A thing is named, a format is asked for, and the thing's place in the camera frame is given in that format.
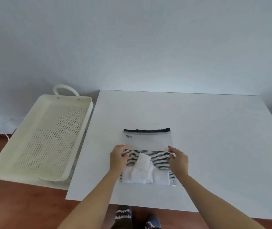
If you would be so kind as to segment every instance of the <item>perforated hole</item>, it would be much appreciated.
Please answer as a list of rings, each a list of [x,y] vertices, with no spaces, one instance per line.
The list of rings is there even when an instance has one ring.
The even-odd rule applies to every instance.
[[[58,118],[57,130],[37,129],[14,168],[60,175],[65,171],[70,153],[80,132],[87,108],[56,107],[47,111],[45,119]]]

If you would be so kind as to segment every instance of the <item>table top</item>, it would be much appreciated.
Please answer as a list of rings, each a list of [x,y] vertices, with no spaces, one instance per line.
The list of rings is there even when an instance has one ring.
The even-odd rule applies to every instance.
[[[272,115],[259,96],[101,90],[66,199],[99,183],[125,128],[170,128],[194,179],[248,216],[272,219]],[[110,203],[197,211],[179,182],[117,182]]]

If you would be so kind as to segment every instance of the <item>wooden floor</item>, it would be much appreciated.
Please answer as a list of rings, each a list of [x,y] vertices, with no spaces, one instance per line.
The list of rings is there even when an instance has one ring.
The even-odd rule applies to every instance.
[[[0,151],[6,143],[7,138],[0,136]],[[46,187],[0,181],[0,228],[57,228],[79,203],[65,200],[66,192]],[[103,228],[110,228],[114,223],[116,207],[116,205],[109,205]],[[133,218],[138,222],[144,220],[149,213],[158,216],[163,229],[208,228],[199,213],[141,207],[133,208]],[[264,227],[272,228],[272,220],[256,220]]]

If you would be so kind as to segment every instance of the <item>white pad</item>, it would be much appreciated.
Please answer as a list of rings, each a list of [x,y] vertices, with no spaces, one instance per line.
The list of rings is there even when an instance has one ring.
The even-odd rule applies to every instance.
[[[147,172],[149,169],[150,160],[151,160],[150,156],[143,153],[139,153],[138,160],[136,161],[134,167],[136,169]]]
[[[168,170],[154,170],[153,177],[154,177],[154,184],[170,185],[170,178],[169,178],[169,171]]]
[[[149,169],[147,172],[147,177],[146,177],[146,183],[154,183],[154,178],[153,178],[154,170],[158,170],[158,169],[153,165],[153,162],[150,162]]]
[[[146,182],[146,177],[147,177],[147,172],[143,170],[139,170],[137,168],[133,168],[132,173],[131,173],[131,183],[142,183],[145,184]]]
[[[131,173],[133,170],[133,166],[127,166],[122,172],[122,182],[124,183],[132,183],[131,182]]]

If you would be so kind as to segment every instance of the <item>person's left hand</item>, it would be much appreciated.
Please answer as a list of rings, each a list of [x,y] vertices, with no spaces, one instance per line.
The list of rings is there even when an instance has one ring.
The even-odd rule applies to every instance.
[[[110,164],[109,164],[109,170],[110,171],[117,171],[118,173],[121,173],[124,168],[126,167],[127,158],[129,157],[129,154],[126,153],[122,156],[123,150],[127,149],[128,145],[116,145],[113,151],[111,152],[109,156]]]

